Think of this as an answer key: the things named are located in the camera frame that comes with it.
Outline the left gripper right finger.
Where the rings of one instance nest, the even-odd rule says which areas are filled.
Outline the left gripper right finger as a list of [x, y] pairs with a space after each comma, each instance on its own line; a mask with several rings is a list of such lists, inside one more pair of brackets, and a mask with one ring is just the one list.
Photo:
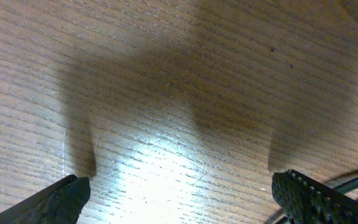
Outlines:
[[298, 171], [276, 172], [272, 176], [272, 197], [283, 217], [274, 223], [358, 224], [358, 199], [346, 193], [358, 188], [358, 177], [334, 188]]

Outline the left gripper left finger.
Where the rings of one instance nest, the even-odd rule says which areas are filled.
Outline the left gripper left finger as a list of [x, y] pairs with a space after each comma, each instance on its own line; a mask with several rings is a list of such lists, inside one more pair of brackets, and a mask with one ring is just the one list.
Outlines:
[[90, 199], [88, 177], [68, 175], [0, 213], [6, 224], [76, 224]]

